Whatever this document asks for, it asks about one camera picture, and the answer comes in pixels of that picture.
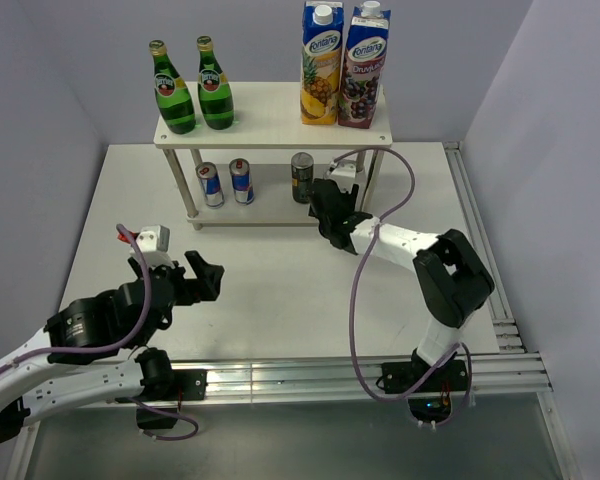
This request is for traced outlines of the dark energy can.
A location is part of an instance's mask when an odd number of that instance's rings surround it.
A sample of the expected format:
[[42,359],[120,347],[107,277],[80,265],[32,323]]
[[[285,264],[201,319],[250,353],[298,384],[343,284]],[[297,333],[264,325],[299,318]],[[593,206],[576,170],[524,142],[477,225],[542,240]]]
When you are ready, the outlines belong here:
[[309,203],[309,189],[314,177],[314,159],[307,152],[291,158],[292,197],[297,203]]

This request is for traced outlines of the Red Bull can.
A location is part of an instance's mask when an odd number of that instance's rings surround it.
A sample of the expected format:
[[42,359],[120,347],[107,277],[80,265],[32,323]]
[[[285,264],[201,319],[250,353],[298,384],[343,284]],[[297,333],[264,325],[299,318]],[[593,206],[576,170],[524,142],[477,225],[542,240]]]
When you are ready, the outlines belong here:
[[252,203],[254,191],[249,162],[243,158],[236,158],[230,162],[229,172],[236,202],[241,205]]
[[212,209],[221,208],[225,198],[216,165],[212,162],[202,162],[196,166],[195,172],[205,204]]

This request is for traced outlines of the green perrier bottle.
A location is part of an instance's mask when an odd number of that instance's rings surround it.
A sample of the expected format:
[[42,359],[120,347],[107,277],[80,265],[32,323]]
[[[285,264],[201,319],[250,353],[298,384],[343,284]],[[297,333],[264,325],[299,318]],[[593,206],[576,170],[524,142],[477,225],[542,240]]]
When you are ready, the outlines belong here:
[[154,92],[160,115],[168,129],[178,135],[196,126],[195,109],[189,89],[171,62],[162,40],[149,42],[154,65]]
[[234,121],[231,87],[216,59],[211,37],[200,36],[196,43],[200,54],[198,99],[204,121],[211,129],[228,129]]

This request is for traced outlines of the green Perrier bottle front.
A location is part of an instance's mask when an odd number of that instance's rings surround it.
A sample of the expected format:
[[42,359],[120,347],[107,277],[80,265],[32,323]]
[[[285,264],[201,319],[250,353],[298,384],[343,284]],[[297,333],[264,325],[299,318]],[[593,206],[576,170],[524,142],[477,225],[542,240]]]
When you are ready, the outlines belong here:
[[154,65],[154,92],[160,115],[168,129],[178,135],[196,126],[195,109],[189,89],[171,62],[162,40],[149,42]]

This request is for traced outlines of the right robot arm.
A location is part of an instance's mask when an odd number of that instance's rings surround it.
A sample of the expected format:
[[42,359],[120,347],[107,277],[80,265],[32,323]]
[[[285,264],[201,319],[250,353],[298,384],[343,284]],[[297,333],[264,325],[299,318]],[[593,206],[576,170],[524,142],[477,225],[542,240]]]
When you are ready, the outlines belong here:
[[460,340],[466,321],[486,302],[495,284],[467,237],[456,229],[423,233],[356,211],[350,195],[333,180],[316,180],[309,190],[311,214],[320,234],[338,250],[375,256],[416,276],[430,313],[426,334],[415,350],[415,383],[432,390],[448,374],[442,359]]

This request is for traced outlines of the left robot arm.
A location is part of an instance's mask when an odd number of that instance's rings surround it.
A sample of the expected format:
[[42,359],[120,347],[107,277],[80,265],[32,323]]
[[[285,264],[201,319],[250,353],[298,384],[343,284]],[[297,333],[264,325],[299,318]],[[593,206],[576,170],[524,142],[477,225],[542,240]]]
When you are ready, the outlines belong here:
[[174,389],[168,354],[149,346],[174,308],[216,300],[224,268],[196,251],[113,290],[75,300],[0,360],[0,444],[48,416],[103,400],[161,401]]

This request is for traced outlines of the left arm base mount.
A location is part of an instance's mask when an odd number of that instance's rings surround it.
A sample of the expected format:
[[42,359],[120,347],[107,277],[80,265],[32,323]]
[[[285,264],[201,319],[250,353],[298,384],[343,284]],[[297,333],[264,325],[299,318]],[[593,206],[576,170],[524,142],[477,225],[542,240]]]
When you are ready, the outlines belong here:
[[[173,406],[156,407],[146,401],[130,399],[136,407],[136,425],[139,433],[152,441],[176,442],[188,440],[196,436],[200,430],[199,423],[184,414],[185,401],[202,401],[207,387],[207,371],[204,369],[176,370],[172,385],[166,397]],[[191,431],[179,435],[167,435],[178,423],[186,423]]]

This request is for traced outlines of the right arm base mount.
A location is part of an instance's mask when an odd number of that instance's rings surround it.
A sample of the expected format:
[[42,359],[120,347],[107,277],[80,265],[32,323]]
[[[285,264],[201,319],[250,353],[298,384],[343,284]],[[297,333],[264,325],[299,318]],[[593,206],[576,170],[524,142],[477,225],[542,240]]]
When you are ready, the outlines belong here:
[[407,398],[410,414],[419,426],[437,427],[472,401],[472,372],[462,359],[452,358],[422,381],[428,365],[421,360],[385,362],[375,385],[385,394]]

